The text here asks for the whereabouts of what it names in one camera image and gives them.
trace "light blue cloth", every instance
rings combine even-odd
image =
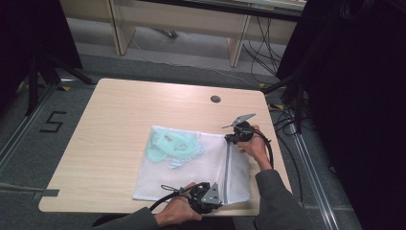
[[[172,157],[173,166],[181,166],[185,160],[200,152],[200,145],[193,135],[168,129],[153,129],[147,144],[147,156],[152,162]]]

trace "person's arm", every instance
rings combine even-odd
[[[187,220],[201,220],[183,196],[177,196],[170,200],[164,210],[156,215],[151,214],[148,208],[130,214],[124,218],[109,221],[94,229],[142,229],[155,230],[170,224],[182,223]]]
[[[283,185],[277,171],[272,169],[266,154],[263,139],[257,134],[249,142],[238,142],[241,152],[246,152],[257,161],[260,172],[256,175],[259,188],[259,229],[311,229],[305,210]]]

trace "tripod leg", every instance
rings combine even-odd
[[[62,69],[66,70],[68,73],[71,75],[75,76],[77,79],[87,83],[87,84],[95,84],[93,81],[86,76],[84,76],[81,72],[77,71],[76,69],[72,68],[65,62],[57,59],[56,57],[50,56],[48,54],[42,54],[44,59],[49,60],[51,63],[53,63],[55,66],[61,67]]]

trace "garment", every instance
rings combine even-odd
[[[147,207],[138,210],[124,218],[117,218],[109,221],[103,225],[99,225],[92,229],[107,230],[107,229],[142,229],[142,230],[154,230],[158,229],[158,223],[155,217]]]
[[[292,194],[286,190],[277,171],[267,170],[256,175],[260,203],[256,225],[259,230],[311,229],[308,217]],[[158,229],[158,223],[148,208],[100,225],[95,229]]]
[[[283,185],[277,171],[267,170],[256,175],[259,188],[259,230],[312,229],[305,210]]]

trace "gray carpet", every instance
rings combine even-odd
[[[81,55],[80,58],[85,69],[84,73],[95,81],[102,77],[109,77],[229,88],[259,88],[259,83],[253,79],[250,73],[222,72],[237,77],[235,79],[225,77],[215,71],[190,67],[174,67],[145,61],[91,55]],[[59,71],[59,74],[63,78],[72,78],[63,71]],[[257,77],[262,81],[276,81],[276,79],[270,79],[267,76]],[[36,188],[45,188],[48,185],[93,92],[91,88],[81,82],[73,81],[69,84],[72,86],[69,91],[56,91],[45,103],[24,141],[13,154],[5,169],[0,172],[0,182]],[[281,93],[282,89],[279,89],[268,95],[266,100],[270,104],[280,104]],[[23,119],[26,103],[27,92],[24,91],[16,97],[10,105],[9,111],[0,118],[1,146],[7,142],[8,137]],[[55,133],[40,132],[41,129],[52,130],[56,128],[55,125],[45,124],[53,111],[66,112],[66,114],[54,116],[54,120],[62,122],[63,125]],[[279,112],[272,112],[271,115],[274,123],[281,117]],[[340,227],[342,229],[361,229],[339,180],[327,168],[327,154],[320,143],[317,130],[312,127],[310,119],[304,120],[303,126],[305,127],[303,131],[307,147]],[[299,175],[302,180],[304,207],[314,229],[326,229],[294,140],[283,132],[280,132],[280,136],[292,151],[293,158],[298,164]],[[291,156],[281,141],[280,146],[293,195],[299,202],[300,186],[296,169]],[[33,199],[33,193],[0,192],[0,229],[86,229],[101,216],[100,214],[41,213],[37,208],[38,202],[38,200]],[[234,218],[236,229],[255,229],[252,220],[251,217]]]

